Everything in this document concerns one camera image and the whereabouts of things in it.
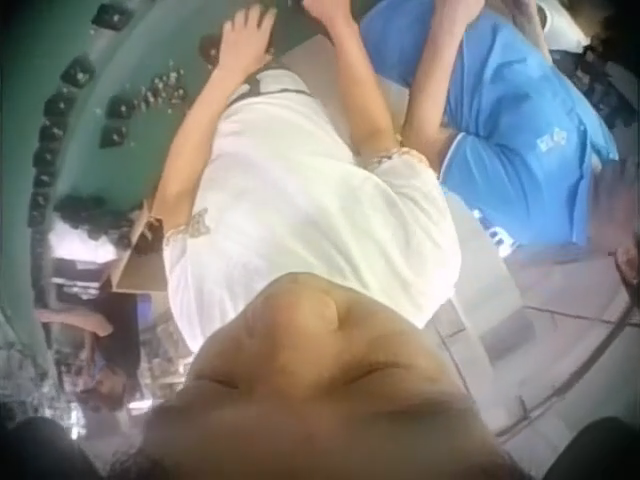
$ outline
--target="skin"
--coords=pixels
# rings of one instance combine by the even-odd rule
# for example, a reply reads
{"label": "skin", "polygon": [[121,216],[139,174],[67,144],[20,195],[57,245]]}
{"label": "skin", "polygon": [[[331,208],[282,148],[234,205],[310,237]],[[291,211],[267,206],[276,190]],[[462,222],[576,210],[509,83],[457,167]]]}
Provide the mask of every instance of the skin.
{"label": "skin", "polygon": [[[335,45],[355,147],[364,155],[395,148],[391,115],[349,1],[306,0],[304,7]],[[212,85],[225,78],[237,84],[264,60],[271,26],[263,30],[247,18],[241,11],[225,27]],[[244,64],[249,53],[255,61],[247,68],[233,65],[234,59]],[[165,229],[188,219],[192,183],[209,158],[232,84],[205,86],[208,103],[200,108],[198,99],[192,110],[200,119],[188,117],[174,140],[159,189],[164,200],[156,202]],[[185,159],[193,163],[185,167]],[[179,169],[191,173],[180,176]],[[177,197],[170,193],[177,191],[190,193],[174,214]],[[142,448],[171,478],[184,479],[417,480],[501,458],[470,399],[416,327],[371,298],[310,274],[277,279],[207,339],[184,388],[151,414]]]}
{"label": "skin", "polygon": [[409,93],[402,128],[404,143],[424,154],[437,173],[456,135],[443,126],[456,56],[464,32],[484,6],[484,0],[436,0],[427,43]]}
{"label": "skin", "polygon": [[207,340],[143,448],[189,479],[447,478],[498,455],[414,326],[310,274],[276,280]]}

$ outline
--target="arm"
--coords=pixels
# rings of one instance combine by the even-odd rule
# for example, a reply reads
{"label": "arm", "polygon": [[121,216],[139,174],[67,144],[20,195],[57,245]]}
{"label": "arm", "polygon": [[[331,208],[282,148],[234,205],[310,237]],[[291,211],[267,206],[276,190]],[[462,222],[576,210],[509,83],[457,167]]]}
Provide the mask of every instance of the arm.
{"label": "arm", "polygon": [[355,150],[364,157],[375,157],[398,147],[391,111],[349,1],[305,0],[304,6],[325,26],[335,46],[338,83]]}
{"label": "arm", "polygon": [[80,328],[86,332],[106,337],[113,332],[113,326],[102,315],[85,308],[64,311],[37,310],[36,315],[42,323],[61,323]]}
{"label": "arm", "polygon": [[549,63],[551,53],[544,40],[544,32],[538,18],[538,6],[535,0],[502,0],[515,27],[542,52]]}
{"label": "arm", "polygon": [[442,123],[449,82],[468,25],[464,17],[451,12],[446,5],[451,3],[436,4],[402,130],[405,144],[423,153],[436,172],[440,172],[455,135]]}
{"label": "arm", "polygon": [[233,92],[269,59],[266,50],[275,10],[261,17],[261,7],[254,5],[224,24],[218,66],[171,143],[154,198],[152,216],[163,221],[165,232],[189,221],[218,120]]}
{"label": "arm", "polygon": [[191,217],[218,120],[235,87],[214,70],[171,143],[152,212],[163,221],[165,232],[186,225]]}

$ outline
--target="blue shirt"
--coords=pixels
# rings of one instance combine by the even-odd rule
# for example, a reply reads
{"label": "blue shirt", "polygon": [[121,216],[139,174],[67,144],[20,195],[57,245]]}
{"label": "blue shirt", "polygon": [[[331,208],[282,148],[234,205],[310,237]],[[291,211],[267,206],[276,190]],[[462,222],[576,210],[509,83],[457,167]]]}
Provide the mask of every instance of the blue shirt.
{"label": "blue shirt", "polygon": [[[376,71],[411,86],[433,0],[384,0],[361,32]],[[584,96],[509,22],[485,10],[460,48],[445,110],[460,134],[441,172],[498,241],[584,245],[592,156],[615,142]]]}

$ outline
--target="woman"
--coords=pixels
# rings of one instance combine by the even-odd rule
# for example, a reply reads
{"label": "woman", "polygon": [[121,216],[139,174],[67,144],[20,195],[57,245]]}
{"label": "woman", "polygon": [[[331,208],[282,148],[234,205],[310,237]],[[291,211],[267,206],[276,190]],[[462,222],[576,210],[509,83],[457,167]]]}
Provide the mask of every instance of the woman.
{"label": "woman", "polygon": [[93,410],[118,411],[139,388],[140,334],[137,297],[109,292],[85,306],[38,310],[42,323],[57,323],[84,333],[82,388],[78,401]]}
{"label": "woman", "polygon": [[[483,2],[440,5],[466,25]],[[370,172],[288,72],[260,73],[227,109],[275,12],[227,22],[155,204],[172,308],[199,352],[113,478],[522,478],[417,328],[460,263],[437,179],[398,149],[349,1],[304,6],[335,45]]]}
{"label": "woman", "polygon": [[428,161],[400,148],[349,4],[338,5],[346,19],[317,8],[359,164],[305,84],[264,69],[276,13],[259,6],[224,25],[219,64],[170,147],[153,214],[171,308],[194,352],[292,272],[359,291],[418,327],[453,291],[460,252],[442,190]]}

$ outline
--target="white clothing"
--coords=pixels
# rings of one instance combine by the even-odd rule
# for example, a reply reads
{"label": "white clothing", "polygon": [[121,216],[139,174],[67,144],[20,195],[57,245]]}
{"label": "white clothing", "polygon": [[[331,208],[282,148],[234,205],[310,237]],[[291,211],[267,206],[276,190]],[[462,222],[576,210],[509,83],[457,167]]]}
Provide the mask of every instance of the white clothing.
{"label": "white clothing", "polygon": [[[304,88],[284,70],[258,78]],[[460,249],[438,179],[421,160],[403,150],[373,173],[358,167],[307,95],[232,105],[192,222],[165,243],[171,309],[191,350],[294,272],[357,290],[423,327],[453,293]]]}

